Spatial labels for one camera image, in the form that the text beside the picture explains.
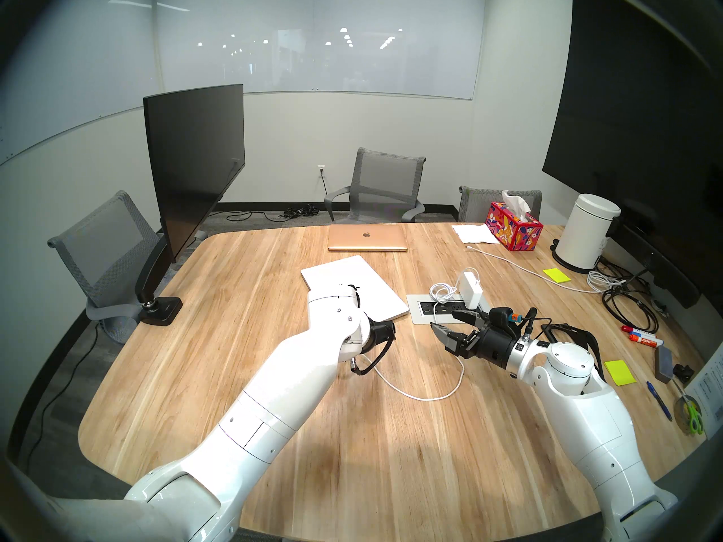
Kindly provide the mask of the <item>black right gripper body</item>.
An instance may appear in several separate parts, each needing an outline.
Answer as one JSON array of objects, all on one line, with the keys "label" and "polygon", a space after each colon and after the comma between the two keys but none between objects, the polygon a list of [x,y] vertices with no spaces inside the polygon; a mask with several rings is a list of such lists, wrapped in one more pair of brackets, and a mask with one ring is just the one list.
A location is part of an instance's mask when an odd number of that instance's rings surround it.
[{"label": "black right gripper body", "polygon": [[510,354],[521,339],[519,327],[510,325],[501,328],[485,324],[475,329],[461,340],[458,357],[461,359],[484,359],[501,369],[507,369]]}]

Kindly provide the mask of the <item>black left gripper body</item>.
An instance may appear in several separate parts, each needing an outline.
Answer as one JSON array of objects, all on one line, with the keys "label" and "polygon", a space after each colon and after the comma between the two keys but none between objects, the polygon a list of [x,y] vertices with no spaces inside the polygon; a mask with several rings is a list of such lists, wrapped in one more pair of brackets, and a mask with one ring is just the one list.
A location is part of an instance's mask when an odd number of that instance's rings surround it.
[{"label": "black left gripper body", "polygon": [[362,354],[366,354],[375,346],[385,344],[380,355],[385,355],[392,342],[395,340],[395,323],[393,320],[385,320],[377,322],[367,317],[369,324],[369,336],[361,349]]}]

